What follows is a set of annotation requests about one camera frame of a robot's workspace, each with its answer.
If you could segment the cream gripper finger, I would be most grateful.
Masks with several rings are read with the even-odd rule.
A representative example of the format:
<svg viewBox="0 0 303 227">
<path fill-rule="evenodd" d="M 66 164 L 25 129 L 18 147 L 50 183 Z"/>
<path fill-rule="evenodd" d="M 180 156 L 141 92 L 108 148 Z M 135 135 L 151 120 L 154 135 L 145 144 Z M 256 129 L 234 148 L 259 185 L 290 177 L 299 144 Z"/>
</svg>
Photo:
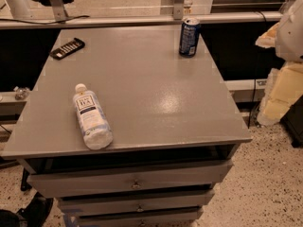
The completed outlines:
<svg viewBox="0 0 303 227">
<path fill-rule="evenodd" d="M 262 48 L 271 48 L 276 46 L 276 32 L 278 29 L 279 23 L 275 23 L 271 26 L 266 32 L 260 35 L 255 45 L 262 47 Z"/>
<path fill-rule="evenodd" d="M 266 81 L 257 121 L 263 126 L 278 123 L 302 96 L 303 63 L 289 61 L 281 69 L 273 68 Z"/>
</svg>

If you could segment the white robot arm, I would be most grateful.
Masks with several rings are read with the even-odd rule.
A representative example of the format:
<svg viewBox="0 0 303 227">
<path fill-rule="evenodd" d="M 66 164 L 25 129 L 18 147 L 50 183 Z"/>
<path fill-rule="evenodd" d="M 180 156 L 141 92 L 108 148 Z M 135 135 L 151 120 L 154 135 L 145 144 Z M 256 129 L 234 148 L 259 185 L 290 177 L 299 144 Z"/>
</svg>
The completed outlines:
<svg viewBox="0 0 303 227">
<path fill-rule="evenodd" d="M 255 45 L 273 47 L 285 62 L 268 75 L 265 96 L 257 121 L 270 126 L 278 123 L 303 96 L 303 0 L 295 0 L 278 23 L 259 36 Z"/>
</svg>

